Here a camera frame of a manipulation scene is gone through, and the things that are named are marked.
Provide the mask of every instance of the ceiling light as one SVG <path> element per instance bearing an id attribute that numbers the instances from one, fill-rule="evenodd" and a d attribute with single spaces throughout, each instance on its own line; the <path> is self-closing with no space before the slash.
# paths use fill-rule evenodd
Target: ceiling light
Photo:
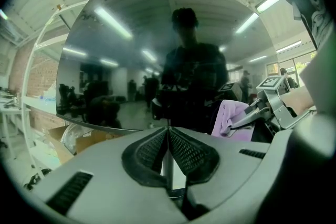
<path id="1" fill-rule="evenodd" d="M 152 55 L 148 50 L 143 50 L 142 53 L 146 55 L 148 59 L 150 59 L 153 62 L 156 62 L 156 58 L 154 55 Z"/>
<path id="2" fill-rule="evenodd" d="M 119 66 L 119 64 L 117 62 L 114 62 L 114 61 L 111 61 L 111 60 L 100 59 L 100 62 L 104 63 L 106 65 L 109 65 L 109 66 L 114 66 L 114 67 Z"/>
<path id="3" fill-rule="evenodd" d="M 254 62 L 254 61 L 257 61 L 257 60 L 266 58 L 266 57 L 267 57 L 267 56 L 261 56 L 261 57 L 258 57 L 258 58 L 256 58 L 256 59 L 250 60 L 250 62 Z"/>
<path id="4" fill-rule="evenodd" d="M 0 16 L 1 16 L 4 20 L 8 20 L 7 15 L 2 11 L 2 9 L 0 9 Z"/>
<path id="5" fill-rule="evenodd" d="M 295 42 L 295 43 L 293 43 L 293 44 L 291 44 L 291 45 L 289 45 L 289 46 L 287 46 L 287 47 L 285 47 L 285 48 L 282 48 L 282 49 L 277 50 L 277 53 L 282 52 L 282 51 L 284 51 L 284 50 L 287 50 L 287 49 L 289 49 L 289 48 L 291 48 L 291 47 L 294 47 L 294 46 L 296 46 L 296 45 L 299 45 L 299 44 L 301 44 L 301 43 L 302 43 L 302 40 L 299 40 L 298 42 Z"/>
<path id="6" fill-rule="evenodd" d="M 242 33 L 246 30 L 247 27 L 249 27 L 256 19 L 258 19 L 259 16 L 256 13 L 253 13 L 246 22 L 243 23 L 242 26 L 239 27 L 239 29 L 236 31 L 237 34 Z"/>
<path id="7" fill-rule="evenodd" d="M 102 19 L 104 19 L 108 24 L 114 27 L 120 34 L 125 38 L 131 39 L 133 36 L 130 34 L 121 24 L 119 24 L 116 19 L 112 17 L 105 9 L 102 7 L 96 8 L 95 13 L 97 13 Z"/>
<path id="8" fill-rule="evenodd" d="M 259 6 L 257 6 L 257 10 L 259 13 L 264 12 L 267 10 L 270 6 L 274 5 L 277 3 L 279 0 L 266 0 L 263 3 L 261 3 Z"/>
<path id="9" fill-rule="evenodd" d="M 81 52 L 81 51 L 77 51 L 77 50 L 71 50 L 68 48 L 63 48 L 63 50 L 70 52 L 72 54 L 78 54 L 78 55 L 82 55 L 82 56 L 87 56 L 87 54 L 85 52 Z"/>

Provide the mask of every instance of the white table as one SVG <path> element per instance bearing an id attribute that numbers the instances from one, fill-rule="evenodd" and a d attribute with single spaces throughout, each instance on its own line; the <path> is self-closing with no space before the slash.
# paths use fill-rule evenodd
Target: white table
<path id="1" fill-rule="evenodd" d="M 7 124 L 7 115 L 20 115 L 21 114 L 21 109 L 15 107 L 15 108 L 4 108 L 5 102 L 10 101 L 9 99 L 3 99 L 0 98 L 0 113 L 2 114 L 2 121 L 3 121 L 3 133 L 6 138 L 7 146 L 9 149 L 9 153 L 11 154 L 11 158 L 15 159 L 16 154 L 13 150 L 12 144 L 9 139 L 9 130 L 8 130 L 8 124 Z M 17 120 L 15 117 L 15 132 L 16 134 L 18 133 L 18 128 L 17 128 Z"/>

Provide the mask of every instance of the purple towel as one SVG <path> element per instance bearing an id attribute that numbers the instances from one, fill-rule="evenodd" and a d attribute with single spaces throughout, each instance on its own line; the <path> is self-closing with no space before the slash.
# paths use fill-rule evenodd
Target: purple towel
<path id="1" fill-rule="evenodd" d="M 230 132 L 230 127 L 232 126 L 232 119 L 238 121 L 243 118 L 245 116 L 244 110 L 247 107 L 248 105 L 245 103 L 223 100 L 220 104 L 211 135 L 236 141 L 251 141 L 254 126 L 250 129 L 239 129 L 235 131 L 231 137 L 227 137 L 227 134 Z"/>

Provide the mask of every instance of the curved monitor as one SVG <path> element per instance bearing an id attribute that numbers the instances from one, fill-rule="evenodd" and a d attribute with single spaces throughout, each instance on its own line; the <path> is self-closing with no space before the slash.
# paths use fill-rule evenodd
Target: curved monitor
<path id="1" fill-rule="evenodd" d="M 117 133 L 209 132 L 218 102 L 244 96 L 223 91 L 232 72 L 272 48 L 260 19 L 241 33 L 252 14 L 236 0 L 90 0 L 63 48 L 57 115 Z"/>

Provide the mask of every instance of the black slot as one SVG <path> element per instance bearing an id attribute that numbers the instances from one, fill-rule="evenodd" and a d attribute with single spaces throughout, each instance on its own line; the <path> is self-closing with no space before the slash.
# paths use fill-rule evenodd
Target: black slot
<path id="1" fill-rule="evenodd" d="M 251 150 L 246 150 L 246 149 L 240 150 L 239 153 L 242 153 L 247 156 L 259 158 L 259 159 L 263 159 L 266 155 L 266 153 L 263 153 L 263 152 L 251 151 Z"/>
<path id="2" fill-rule="evenodd" d="M 93 176 L 77 172 L 61 189 L 47 202 L 53 210 L 65 215 L 74 204 Z"/>

